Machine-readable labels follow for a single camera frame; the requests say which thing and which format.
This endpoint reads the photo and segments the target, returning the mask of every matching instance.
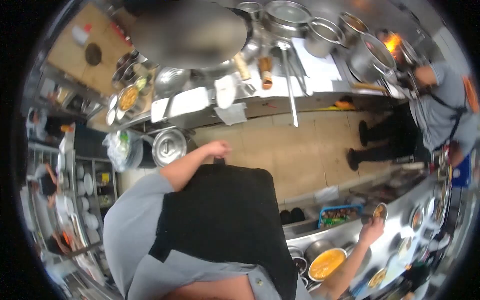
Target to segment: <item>paper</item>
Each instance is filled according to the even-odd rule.
[[[331,54],[323,59],[313,56],[305,49],[305,40],[303,38],[294,37],[292,38],[292,43],[308,77],[314,81],[342,80]]]
[[[231,126],[233,124],[243,123],[247,121],[247,118],[245,116],[246,108],[247,105],[242,102],[233,104],[227,109],[214,108],[214,110],[218,117],[221,118],[226,125]]]
[[[167,108],[168,98],[160,99],[152,103],[152,123],[162,120]],[[172,99],[172,105],[167,117],[172,118],[183,114],[199,111],[208,106],[208,91],[205,87],[186,91],[176,95]]]

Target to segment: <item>yellow curry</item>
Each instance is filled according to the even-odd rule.
[[[341,250],[328,250],[313,261],[309,275],[315,280],[324,280],[337,269],[346,258],[345,253]]]

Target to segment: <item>fire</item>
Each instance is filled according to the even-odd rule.
[[[402,38],[399,35],[391,35],[386,42],[384,42],[385,46],[387,46],[387,49],[390,53],[395,51],[396,47],[400,45],[402,42]]]

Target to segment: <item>wooden handle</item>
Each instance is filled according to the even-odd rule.
[[[240,71],[240,76],[242,80],[249,80],[252,76],[250,75],[250,71],[248,70],[247,63],[243,59],[242,53],[237,53],[237,55],[233,57],[233,61],[235,62],[235,65],[237,65],[237,69],[239,69]]]
[[[353,84],[353,88],[379,91],[384,93],[387,92],[387,89],[384,88],[383,86],[377,86],[372,84]]]

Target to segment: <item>hand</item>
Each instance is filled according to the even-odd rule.
[[[370,247],[384,233],[385,223],[382,218],[370,219],[360,232],[359,244]]]
[[[207,155],[215,158],[225,158],[232,152],[232,148],[226,141],[213,141],[203,147],[207,151]]]

